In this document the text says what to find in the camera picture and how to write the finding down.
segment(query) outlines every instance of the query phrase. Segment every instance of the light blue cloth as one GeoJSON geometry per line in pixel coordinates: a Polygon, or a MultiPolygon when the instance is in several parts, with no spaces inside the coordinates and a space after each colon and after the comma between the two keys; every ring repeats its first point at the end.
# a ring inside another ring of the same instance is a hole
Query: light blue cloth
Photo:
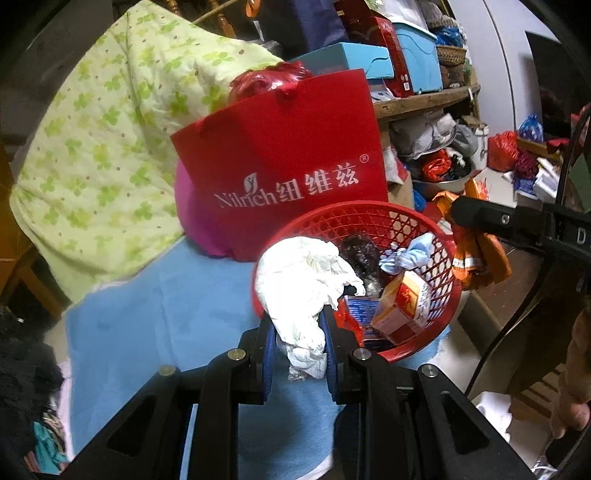
{"type": "Polygon", "coordinates": [[[391,244],[392,250],[386,250],[386,254],[382,255],[379,267],[387,274],[398,275],[405,270],[427,265],[433,254],[434,238],[429,232],[413,238],[408,248],[398,248],[397,244],[391,244]]]}
{"type": "Polygon", "coordinates": [[[35,459],[41,473],[60,474],[60,463],[68,463],[68,458],[57,451],[56,442],[49,428],[37,421],[33,422],[35,432],[35,459]]]}
{"type": "MultiPolygon", "coordinates": [[[[251,274],[252,264],[204,257],[185,239],[129,283],[92,293],[66,313],[75,452],[160,365],[181,370],[206,365],[258,324],[251,274]]],[[[425,363],[437,343],[402,366],[425,363]]],[[[295,480],[332,451],[340,407],[326,380],[288,382],[287,371],[287,358],[278,353],[267,403],[239,408],[241,480],[295,480]]]]}

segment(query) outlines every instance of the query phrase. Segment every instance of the light blue box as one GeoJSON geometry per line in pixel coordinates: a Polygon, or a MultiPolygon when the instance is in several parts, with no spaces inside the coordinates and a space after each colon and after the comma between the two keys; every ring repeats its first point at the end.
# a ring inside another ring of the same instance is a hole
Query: light blue box
{"type": "Polygon", "coordinates": [[[392,20],[392,25],[407,63],[414,93],[443,90],[437,58],[437,37],[405,20],[392,20]]]}
{"type": "Polygon", "coordinates": [[[297,57],[314,75],[362,69],[368,80],[394,78],[386,47],[361,43],[335,43],[297,57]]]}

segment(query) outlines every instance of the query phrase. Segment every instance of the screw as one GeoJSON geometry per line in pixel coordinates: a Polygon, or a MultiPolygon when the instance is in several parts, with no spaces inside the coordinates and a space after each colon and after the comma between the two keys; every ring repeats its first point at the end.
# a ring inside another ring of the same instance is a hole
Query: screw
{"type": "Polygon", "coordinates": [[[162,375],[163,377],[169,377],[170,375],[172,375],[176,371],[176,369],[177,368],[172,365],[162,365],[158,369],[158,373],[160,375],[162,375]]]}
{"type": "Polygon", "coordinates": [[[230,360],[242,360],[246,357],[246,352],[241,348],[233,348],[232,350],[228,350],[228,358],[230,360]]]}
{"type": "Polygon", "coordinates": [[[353,356],[357,360],[367,360],[368,358],[371,358],[371,352],[366,348],[358,348],[353,350],[353,356]]]}
{"type": "Polygon", "coordinates": [[[425,375],[425,377],[433,378],[437,376],[439,370],[435,365],[427,364],[421,367],[421,373],[425,375]]]}

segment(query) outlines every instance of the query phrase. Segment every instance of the green floral quilt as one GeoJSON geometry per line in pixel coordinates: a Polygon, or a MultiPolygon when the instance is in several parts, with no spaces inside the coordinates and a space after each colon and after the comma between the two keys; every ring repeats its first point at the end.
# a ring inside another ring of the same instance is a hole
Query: green floral quilt
{"type": "Polygon", "coordinates": [[[278,58],[142,0],[84,55],[45,114],[12,191],[21,229],[77,302],[181,235],[169,136],[278,58]]]}

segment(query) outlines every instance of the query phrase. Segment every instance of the pink cloth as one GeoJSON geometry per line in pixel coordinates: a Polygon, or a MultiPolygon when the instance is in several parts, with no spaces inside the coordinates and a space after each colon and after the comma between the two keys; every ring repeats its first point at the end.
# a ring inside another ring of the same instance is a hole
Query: pink cloth
{"type": "Polygon", "coordinates": [[[64,383],[61,384],[60,401],[57,407],[57,416],[64,427],[64,436],[66,437],[66,456],[69,461],[74,459],[74,444],[72,443],[72,431],[70,430],[70,404],[72,401],[72,363],[70,359],[60,363],[61,376],[64,377],[64,383]]]}
{"type": "Polygon", "coordinates": [[[200,246],[207,255],[227,257],[231,252],[216,224],[200,207],[195,187],[189,178],[183,162],[177,164],[177,179],[174,185],[174,199],[177,203],[178,219],[185,234],[200,246]]]}

